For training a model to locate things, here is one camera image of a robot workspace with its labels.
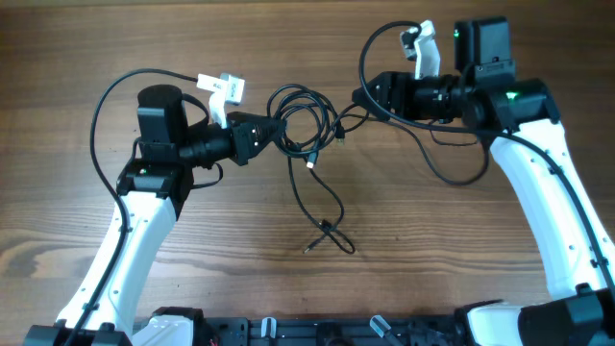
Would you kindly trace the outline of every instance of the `green led light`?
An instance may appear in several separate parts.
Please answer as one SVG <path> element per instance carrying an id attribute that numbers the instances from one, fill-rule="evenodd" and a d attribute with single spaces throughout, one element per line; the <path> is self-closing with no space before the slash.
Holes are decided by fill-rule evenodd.
<path id="1" fill-rule="evenodd" d="M 519 96 L 519 92 L 509 91 L 506 93 L 506 97 L 511 101 L 517 98 L 517 96 Z"/>

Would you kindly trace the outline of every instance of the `white plastic part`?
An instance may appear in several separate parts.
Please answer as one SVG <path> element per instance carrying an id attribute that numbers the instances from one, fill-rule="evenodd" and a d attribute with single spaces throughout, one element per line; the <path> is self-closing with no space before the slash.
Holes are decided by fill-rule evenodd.
<path id="1" fill-rule="evenodd" d="M 156 193 L 132 191 L 121 198 L 126 205 L 133 230 L 128 233 L 115 268 L 103 288 L 98 309 L 90 314 L 83 328 L 97 331 L 102 323 L 110 322 L 115 325 L 116 331 L 122 331 L 131 337 L 136 303 L 156 258 L 156 252 L 175 225 L 176 214 L 171 200 L 157 198 Z M 58 320 L 66 320 L 67 328 L 75 326 L 83 313 L 84 304 L 89 301 L 94 288 L 100 282 L 115 250 L 121 223 L 116 205 L 107 235 L 87 271 L 86 278 L 58 315 Z"/>
<path id="2" fill-rule="evenodd" d="M 135 346 L 190 346 L 194 322 L 183 316 L 162 315 L 152 317 L 142 330 L 133 336 Z"/>
<path id="3" fill-rule="evenodd" d="M 416 28 L 409 28 L 408 33 L 416 33 Z M 440 52 L 435 44 L 435 28 L 430 20 L 421 23 L 421 34 L 414 40 L 413 46 L 406 46 L 402 41 L 406 59 L 416 60 L 414 79 L 437 77 L 440 74 Z"/>
<path id="4" fill-rule="evenodd" d="M 598 238 L 603 255 L 615 263 L 615 249 L 575 170 L 564 138 L 564 128 L 549 119 L 522 124 L 516 136 L 527 139 L 560 165 L 575 189 Z M 534 234 L 545 267 L 547 289 L 554 300 L 577 294 L 578 284 L 592 289 L 605 287 L 600 268 L 594 268 L 587 233 L 577 209 L 559 178 L 548 164 L 522 144 L 497 138 L 491 145 L 493 158 L 512 184 Z M 609 265 L 611 275 L 613 265 Z"/>
<path id="5" fill-rule="evenodd" d="M 387 331 L 391 330 L 391 326 L 386 322 L 386 320 L 380 316 L 380 315 L 374 315 L 372 316 L 372 318 L 369 319 L 369 326 L 370 328 L 376 332 L 376 334 L 379 337 L 384 337 L 384 335 L 386 334 Z"/>
<path id="6" fill-rule="evenodd" d="M 269 334 L 267 334 L 267 324 L 271 324 L 271 329 L 269 330 Z M 260 337 L 270 337 L 276 338 L 276 334 L 278 332 L 278 321 L 273 317 L 265 317 L 262 319 L 262 323 L 260 324 Z"/>
<path id="7" fill-rule="evenodd" d="M 211 120 L 226 129 L 227 114 L 224 111 L 226 103 L 238 105 L 243 97 L 245 81 L 228 73 L 223 73 L 220 78 L 199 74 L 196 86 L 200 89 L 211 91 L 209 98 L 209 111 Z"/>
<path id="8" fill-rule="evenodd" d="M 477 344 L 481 346 L 523 346 L 517 320 L 521 307 L 493 304 L 471 309 L 468 324 Z"/>

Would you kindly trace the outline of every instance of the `wooden table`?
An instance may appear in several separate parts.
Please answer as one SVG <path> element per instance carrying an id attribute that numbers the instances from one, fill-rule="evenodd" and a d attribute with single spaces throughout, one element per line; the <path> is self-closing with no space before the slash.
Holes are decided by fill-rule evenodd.
<path id="1" fill-rule="evenodd" d="M 246 79 L 238 110 L 264 113 L 269 95 L 300 83 L 341 110 L 358 87 L 365 39 L 399 19 L 433 20 L 442 72 L 453 70 L 453 23 L 508 16 L 518 77 L 542 78 L 558 103 L 580 177 L 605 227 L 615 231 L 615 24 L 612 2 L 365 1 L 227 2 L 0 10 L 0 343 L 32 324 L 52 324 L 100 245 L 112 200 L 88 153 L 95 103 L 139 67 Z M 397 33 L 369 55 L 368 78 L 409 70 Z M 122 83 L 101 113 L 99 160 L 111 181 L 138 135 L 136 94 L 186 82 L 142 76 Z M 202 117 L 189 109 L 189 120 Z M 314 124 L 293 120 L 291 133 Z M 418 133 L 452 177 L 480 165 L 478 148 L 444 148 Z M 459 137 L 448 139 L 462 140 Z M 340 229 L 357 245 L 330 242 L 307 255 L 318 231 L 292 195 L 285 157 L 270 146 L 245 167 L 222 162 L 224 181 L 193 192 L 163 242 L 138 307 L 204 310 L 206 316 L 363 316 L 451 312 L 480 300 L 549 299 L 541 259 L 502 171 L 493 164 L 470 187 L 440 182 L 407 135 L 370 123 L 327 148 L 317 172 L 337 191 Z M 319 217 L 334 200 L 296 164 L 300 193 Z M 197 171 L 197 180 L 214 177 Z"/>

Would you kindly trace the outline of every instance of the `black cable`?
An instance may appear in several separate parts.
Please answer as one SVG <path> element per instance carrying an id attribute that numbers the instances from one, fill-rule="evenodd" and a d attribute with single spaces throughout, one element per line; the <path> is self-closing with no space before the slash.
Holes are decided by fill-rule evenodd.
<path id="1" fill-rule="evenodd" d="M 320 177 L 316 175 L 313 169 L 310 169 L 309 173 L 314 178 L 314 180 L 316 180 L 318 184 L 324 187 L 331 194 L 331 196 L 335 199 L 335 202 L 337 202 L 337 205 L 339 206 L 339 216 L 337 217 L 337 220 L 333 224 L 331 224 L 329 221 L 325 219 L 319 222 L 309 213 L 309 211 L 304 206 L 303 202 L 301 202 L 301 198 L 299 197 L 299 192 L 297 191 L 297 184 L 295 183 L 295 176 L 292 171 L 292 159 L 288 158 L 288 176 L 290 177 L 290 185 L 292 186 L 292 192 L 295 194 L 295 199 L 297 200 L 297 204 L 299 205 L 299 208 L 301 209 L 301 211 L 309 219 L 309 221 L 311 221 L 311 223 L 314 224 L 314 226 L 316 226 L 320 231 L 323 232 L 323 234 L 319 238 L 312 241 L 306 247 L 306 249 L 304 250 L 304 254 L 311 251 L 314 247 L 316 247 L 316 245 L 320 244 L 320 242 L 323 241 L 325 237 L 329 237 L 341 251 L 345 252 L 348 255 L 352 255 L 356 250 L 355 244 L 353 244 L 353 242 L 347 236 L 345 236 L 343 233 L 337 230 L 337 226 L 339 225 L 340 222 L 342 222 L 342 219 L 344 218 L 344 204 L 342 203 L 342 200 L 339 198 L 339 196 L 337 196 L 335 191 L 333 191 L 327 184 L 325 184 L 325 182 L 323 182 L 320 179 Z M 335 235 L 333 234 L 339 235 L 342 239 L 344 239 L 344 241 L 350 246 L 350 250 L 347 249 L 344 245 L 342 245 L 339 242 L 339 240 L 335 238 Z"/>
<path id="2" fill-rule="evenodd" d="M 280 103 L 278 104 L 278 107 L 274 112 L 272 112 L 271 105 L 273 101 L 284 91 L 290 92 L 288 92 L 285 96 L 282 97 Z M 356 107 L 356 105 L 349 106 L 341 113 L 341 115 L 354 107 Z M 291 115 L 299 111 L 307 111 L 314 118 L 314 121 L 316 122 L 316 133 L 314 134 L 314 136 L 304 142 L 295 142 L 290 139 L 287 132 L 284 131 L 282 137 L 276 140 L 275 143 L 280 149 L 280 151 L 282 151 L 282 153 L 288 157 L 288 175 L 290 177 L 290 184 L 292 186 L 295 199 L 297 200 L 299 208 L 307 217 L 307 219 L 309 219 L 309 221 L 323 233 L 318 239 L 314 240 L 311 244 L 309 244 L 309 246 L 305 249 L 304 253 L 310 251 L 323 239 L 328 237 L 335 243 L 335 245 L 337 245 L 337 247 L 341 251 L 351 255 L 356 250 L 355 245 L 347 236 L 345 236 L 337 229 L 339 223 L 344 218 L 344 205 L 341 199 L 327 184 L 325 184 L 325 182 L 322 181 L 322 179 L 318 177 L 318 175 L 316 175 L 313 169 L 310 169 L 309 173 L 314 178 L 314 180 L 328 191 L 328 193 L 333 197 L 333 199 L 335 199 L 337 205 L 340 208 L 340 214 L 334 223 L 330 223 L 326 219 L 323 219 L 320 222 L 316 220 L 309 213 L 309 211 L 306 209 L 303 202 L 301 201 L 301 197 L 299 196 L 299 192 L 297 191 L 297 185 L 292 170 L 291 160 L 302 159 L 306 163 L 310 162 L 313 167 L 313 165 L 316 164 L 316 159 L 320 150 L 326 148 L 329 144 L 331 144 L 331 142 L 335 139 L 336 135 L 343 136 L 343 134 L 345 133 L 340 123 L 341 117 L 336 113 L 335 108 L 327 97 L 317 91 L 311 90 L 301 85 L 282 86 L 278 90 L 276 90 L 276 92 L 274 92 L 267 101 L 267 116 L 273 117 L 275 119 L 288 120 Z M 341 237 L 343 241 L 348 244 L 350 249 L 346 248 L 336 238 L 336 235 Z"/>
<path id="3" fill-rule="evenodd" d="M 608 265 L 608 261 L 606 260 L 606 258 L 603 255 L 603 251 L 601 250 L 600 247 L 600 243 L 598 241 L 598 239 L 596 238 L 596 234 L 594 233 L 594 230 L 592 228 L 591 222 L 589 221 L 589 217 L 587 216 L 587 213 L 585 212 L 585 209 L 583 208 L 583 205 L 581 203 L 581 201 L 579 200 L 578 196 L 577 196 L 577 192 L 575 191 L 575 189 L 572 187 L 572 185 L 570 184 L 570 181 L 568 180 L 568 178 L 566 177 L 566 175 L 564 174 L 564 171 L 559 167 L 559 165 L 549 156 L 549 154 L 547 154 L 544 150 L 540 149 L 538 146 L 534 145 L 533 143 L 531 143 L 528 140 L 525 140 L 523 138 L 520 138 L 518 136 L 514 136 L 505 132 L 497 132 L 497 131 L 490 131 L 490 130 L 476 130 L 476 129 L 467 129 L 467 128 L 456 128 L 456 127 L 447 127 L 447 126 L 433 126 L 433 125 L 428 125 L 428 124 L 422 124 L 416 121 L 411 121 L 411 120 L 406 120 L 403 119 L 399 116 L 397 116 L 396 114 L 392 113 L 391 111 L 386 110 L 385 108 L 383 108 L 381 105 L 378 104 L 378 102 L 376 102 L 376 100 L 374 100 L 374 98 L 372 97 L 372 95 L 369 93 L 369 90 L 367 88 L 367 82 L 365 81 L 365 57 L 367 56 L 367 52 L 369 50 L 369 47 L 372 45 L 372 43 L 374 42 L 374 40 L 383 32 L 395 28 L 395 27 L 400 27 L 400 26 L 404 26 L 404 27 L 414 27 L 418 30 L 418 32 L 416 33 L 416 35 L 420 35 L 421 33 L 421 26 L 416 23 L 416 22 L 412 22 L 412 21 L 396 21 L 396 22 L 391 22 L 388 24 L 385 24 L 383 26 L 381 26 L 376 32 L 374 32 L 374 34 L 372 34 L 367 41 L 365 42 L 365 45 L 363 46 L 363 49 L 361 50 L 361 54 L 359 56 L 358 59 L 358 79 L 361 83 L 361 87 L 363 89 L 363 92 L 365 93 L 367 99 L 369 100 L 369 102 L 376 108 L 378 109 L 378 111 L 380 111 L 383 114 L 386 114 L 388 116 L 390 116 L 392 119 L 395 119 L 403 124 L 415 127 L 415 128 L 419 128 L 419 129 L 423 129 L 423 130 L 432 130 L 432 131 L 440 131 L 440 132 L 447 132 L 447 133 L 454 133 L 454 134 L 471 134 L 471 135 L 475 135 L 478 138 L 481 137 L 488 137 L 488 138 L 495 138 L 495 137 L 500 137 L 500 138 L 506 138 L 508 140 L 512 140 L 515 141 L 517 143 L 523 144 L 526 147 L 528 147 L 531 151 L 535 152 L 536 154 L 538 154 L 538 156 L 540 156 L 551 168 L 551 172 L 552 174 L 555 174 L 559 180 L 561 181 L 561 183 L 564 185 L 564 188 L 566 189 L 566 191 L 568 192 L 568 195 L 570 196 L 571 201 L 573 202 L 573 205 L 575 206 L 575 209 L 577 210 L 578 213 L 578 218 L 580 219 L 581 223 L 583 224 L 583 227 L 585 228 L 585 231 L 587 233 L 587 237 L 589 238 L 589 242 L 592 245 L 592 249 L 594 251 L 594 254 L 596 255 L 596 259 L 595 259 L 595 263 L 596 265 L 598 265 L 601 269 L 601 272 L 603 274 L 604 277 L 604 281 L 606 282 L 606 286 L 608 287 L 608 290 L 611 294 L 611 299 L 613 300 L 613 302 L 615 302 L 615 283 L 613 283 L 613 278 L 611 277 L 607 265 Z M 464 70 L 468 70 L 471 67 L 471 65 L 467 65 L 464 67 Z"/>
<path id="4" fill-rule="evenodd" d="M 437 120 L 432 120 L 430 121 L 430 125 L 433 125 L 434 122 L 436 122 Z M 467 143 L 452 143 L 452 142 L 445 142 L 442 141 L 438 138 L 435 137 L 435 135 L 433 134 L 433 131 L 430 130 L 430 135 L 431 135 L 431 139 L 433 139 L 433 142 L 437 145 L 443 145 L 443 146 L 454 146 L 454 147 L 464 147 L 464 146 L 471 146 L 471 145 L 475 145 L 479 143 L 479 138 L 477 137 L 477 139 L 473 142 L 467 142 Z"/>
<path id="5" fill-rule="evenodd" d="M 210 187 L 210 186 L 214 186 L 214 185 L 220 183 L 220 181 L 224 177 L 224 172 L 222 170 L 222 166 L 220 165 L 220 163 L 215 162 L 214 164 L 218 167 L 218 180 L 214 181 L 214 182 L 209 182 L 209 183 L 195 184 L 195 185 L 192 186 L 192 189 L 198 189 L 198 188 L 203 188 L 203 187 Z"/>
<path id="6" fill-rule="evenodd" d="M 136 147 L 137 147 L 137 145 L 139 144 L 140 141 L 141 141 L 141 137 L 140 136 L 135 138 L 135 141 L 133 141 L 133 150 L 131 151 L 131 157 L 126 162 L 126 165 L 124 165 L 124 168 L 122 168 L 122 172 L 119 174 L 120 177 L 122 177 L 126 173 L 126 167 L 128 167 L 129 164 L 131 164 L 131 163 L 133 163 L 133 161 L 135 161 Z"/>
<path id="7" fill-rule="evenodd" d="M 209 111 L 207 109 L 207 107 L 205 107 L 205 105 L 203 104 L 203 102 L 201 102 L 198 98 L 190 95 L 190 94 L 182 94 L 182 98 L 184 99 L 184 101 L 186 101 L 187 103 L 191 103 L 192 105 L 198 107 L 201 111 L 203 111 L 205 113 L 205 123 L 209 124 Z"/>
<path id="8" fill-rule="evenodd" d="M 440 171 L 438 171 L 435 165 L 433 165 L 433 163 L 431 162 L 430 156 L 428 155 L 427 150 L 423 146 L 421 139 L 419 139 L 419 137 L 415 133 L 413 133 L 409 128 L 402 126 L 400 124 L 396 124 L 394 122 L 380 120 L 376 116 L 374 116 L 374 118 L 366 119 L 365 116 L 361 116 L 361 115 L 345 114 L 343 117 L 355 117 L 355 118 L 364 119 L 368 121 L 379 122 L 381 124 L 392 126 L 396 129 L 402 130 L 405 133 L 409 134 L 414 139 L 414 141 L 416 141 L 416 144 L 418 145 L 419 150 L 421 151 L 421 154 L 423 155 L 423 158 L 425 159 L 425 162 L 427 163 L 427 166 L 430 168 L 431 172 L 433 172 L 433 174 L 435 174 L 436 177 L 438 177 L 440 180 L 442 180 L 446 184 L 455 185 L 455 186 L 466 186 L 466 185 L 473 184 L 476 181 L 478 181 L 480 178 L 482 178 L 482 176 L 489 169 L 489 162 L 490 162 L 489 151 L 486 150 L 484 147 L 482 147 L 482 166 L 480 167 L 480 170 L 477 174 L 475 174 L 472 178 L 469 178 L 464 181 L 455 181 L 455 180 L 446 178 L 442 173 L 440 173 Z"/>
<path id="9" fill-rule="evenodd" d="M 347 114 L 349 111 L 351 111 L 352 109 L 354 109 L 354 108 L 356 108 L 356 107 L 358 107 L 358 105 L 357 105 L 357 104 L 352 104 L 352 105 L 350 105 L 350 106 L 346 107 L 346 108 L 344 109 L 344 111 L 342 111 L 342 112 L 339 114 L 339 117 L 340 117 L 340 118 L 343 118 L 343 117 L 345 116 L 345 114 Z M 369 111 L 368 111 L 368 112 L 367 112 L 364 116 L 362 116 L 362 117 L 360 118 L 361 120 L 360 120 L 357 124 L 353 125 L 353 126 L 352 126 L 352 127 L 350 127 L 349 129 L 346 129 L 344 132 L 345 132 L 346 134 L 348 134 L 349 132 L 352 132 L 352 131 L 354 131 L 354 130 L 358 129 L 358 127 L 359 127 L 359 126 L 361 126 L 361 125 L 363 125 L 363 124 L 365 123 L 365 121 L 367 121 L 367 119 L 368 119 L 368 118 L 369 118 Z"/>
<path id="10" fill-rule="evenodd" d="M 121 218 L 122 218 L 122 225 L 120 226 L 120 236 L 119 236 L 119 239 L 117 240 L 117 245 L 115 246 L 115 250 L 113 251 L 113 254 L 111 255 L 111 259 L 109 260 L 109 264 L 107 265 L 107 268 L 103 272 L 103 275 L 101 276 L 101 279 L 98 282 L 98 285 L 96 286 L 96 288 L 92 292 L 92 295 L 91 295 L 91 298 L 89 299 L 89 302 L 84 305 L 84 312 L 82 313 L 81 317 L 79 318 L 79 320 L 75 324 L 75 327 L 73 328 L 73 330 L 71 331 L 70 335 L 66 339 L 66 342 L 64 343 L 64 345 L 66 345 L 66 346 L 68 346 L 68 345 L 70 345 L 70 344 L 72 344 L 74 342 L 75 338 L 77 337 L 77 334 L 79 333 L 79 330 L 85 324 L 85 322 L 87 321 L 87 318 L 89 317 L 91 312 L 95 309 L 96 303 L 98 302 L 98 299 L 100 298 L 100 294 L 101 294 L 103 288 L 105 287 L 105 285 L 107 284 L 107 280 L 109 279 L 109 276 L 110 276 L 110 274 L 111 274 L 111 272 L 112 272 L 112 270 L 113 270 L 113 268 L 115 266 L 115 263 L 117 262 L 117 259 L 119 258 L 119 255 L 120 255 L 120 253 L 122 251 L 122 248 L 124 246 L 124 241 L 126 239 L 126 235 L 127 235 L 128 231 L 129 231 L 129 229 L 128 229 L 128 213 L 126 211 L 126 206 L 124 205 L 124 203 L 120 199 L 120 197 L 117 194 L 117 192 L 115 192 L 115 190 L 113 189 L 113 187 L 111 186 L 111 184 L 109 183 L 107 178 L 105 177 L 105 174 L 103 173 L 102 169 L 100 168 L 100 165 L 98 164 L 98 159 L 96 158 L 96 150 L 95 150 L 95 145 L 94 145 L 94 135 L 96 134 L 96 123 L 98 121 L 98 114 L 100 113 L 100 110 L 103 107 L 103 102 L 105 102 L 105 99 L 107 98 L 107 96 L 109 95 L 109 93 L 111 92 L 111 90 L 115 86 L 117 86 L 119 83 L 121 83 L 123 80 L 125 80 L 125 79 L 127 79 L 129 77 L 132 77 L 134 75 L 141 74 L 141 73 L 157 73 L 157 74 L 162 74 L 162 75 L 166 75 L 166 76 L 180 78 L 180 79 L 187 80 L 187 81 L 194 82 L 194 83 L 197 82 L 196 78 L 188 77 L 188 76 L 185 76 L 185 75 L 181 75 L 179 73 L 174 73 L 174 72 L 170 72 L 170 71 L 166 71 L 166 70 L 162 70 L 162 69 L 156 69 L 156 68 L 140 68 L 140 69 L 128 72 L 127 74 L 125 74 L 122 77 L 120 77 L 117 80 L 115 80 L 115 82 L 111 83 L 111 85 L 109 87 L 107 87 L 107 89 L 105 90 L 105 92 L 101 96 L 100 100 L 98 101 L 98 104 L 96 105 L 96 109 L 94 110 L 94 115 L 92 115 L 92 125 L 91 125 L 91 128 L 89 130 L 89 154 L 90 154 L 90 156 L 92 158 L 92 164 L 94 165 L 94 169 L 96 170 L 96 174 L 100 178 L 101 182 L 103 182 L 103 185 L 105 186 L 107 191 L 111 194 L 111 197 L 113 198 L 113 200 L 115 201 L 115 204 L 119 208 L 119 212 L 120 212 Z M 136 148 L 136 144 L 137 143 L 138 143 L 138 141 L 136 140 L 135 143 L 133 144 L 134 148 Z"/>

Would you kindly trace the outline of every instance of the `cable connector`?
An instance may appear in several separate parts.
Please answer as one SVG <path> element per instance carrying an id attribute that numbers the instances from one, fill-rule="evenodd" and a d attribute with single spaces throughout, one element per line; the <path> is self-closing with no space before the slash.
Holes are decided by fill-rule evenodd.
<path id="1" fill-rule="evenodd" d="M 331 224 L 331 222 L 327 221 L 326 219 L 320 221 L 319 228 L 323 231 L 323 234 L 307 246 L 306 250 L 304 250 L 304 254 L 307 254 L 308 252 L 312 251 L 316 247 L 316 245 L 320 244 L 327 237 L 332 227 L 333 225 Z"/>
<path id="2" fill-rule="evenodd" d="M 346 131 L 341 122 L 335 126 L 335 138 L 337 138 L 337 145 L 344 145 L 344 138 L 346 138 Z"/>
<path id="3" fill-rule="evenodd" d="M 226 101 L 232 105 L 239 106 L 246 81 L 229 73 L 221 74 L 220 79 L 228 83 Z"/>
<path id="4" fill-rule="evenodd" d="M 309 156 L 307 157 L 307 163 L 306 163 L 307 168 L 314 169 L 314 166 L 316 165 L 317 160 L 318 160 L 318 152 L 313 152 L 309 154 Z"/>

